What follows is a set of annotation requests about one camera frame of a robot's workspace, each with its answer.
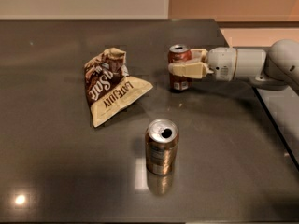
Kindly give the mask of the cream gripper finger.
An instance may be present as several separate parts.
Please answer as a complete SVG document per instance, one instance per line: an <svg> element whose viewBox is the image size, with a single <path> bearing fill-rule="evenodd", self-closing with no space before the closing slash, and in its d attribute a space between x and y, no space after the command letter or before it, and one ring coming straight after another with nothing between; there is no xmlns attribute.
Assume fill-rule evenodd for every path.
<svg viewBox="0 0 299 224"><path fill-rule="evenodd" d="M204 62L206 60L206 56L208 51L206 49L192 49L192 62Z"/></svg>
<svg viewBox="0 0 299 224"><path fill-rule="evenodd" d="M202 79L209 74L213 74L213 71L203 62L170 63L168 71L174 76L195 79Z"/></svg>

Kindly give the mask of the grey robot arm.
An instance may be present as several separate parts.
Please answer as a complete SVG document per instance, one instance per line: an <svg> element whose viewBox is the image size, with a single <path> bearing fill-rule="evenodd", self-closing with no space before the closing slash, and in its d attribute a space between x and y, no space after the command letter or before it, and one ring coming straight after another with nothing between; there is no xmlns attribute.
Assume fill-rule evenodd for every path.
<svg viewBox="0 0 299 224"><path fill-rule="evenodd" d="M216 81L240 80L252 87L299 94L299 43L290 39L275 42L268 51L218 47L193 49L186 62L170 63L168 71L178 77Z"/></svg>

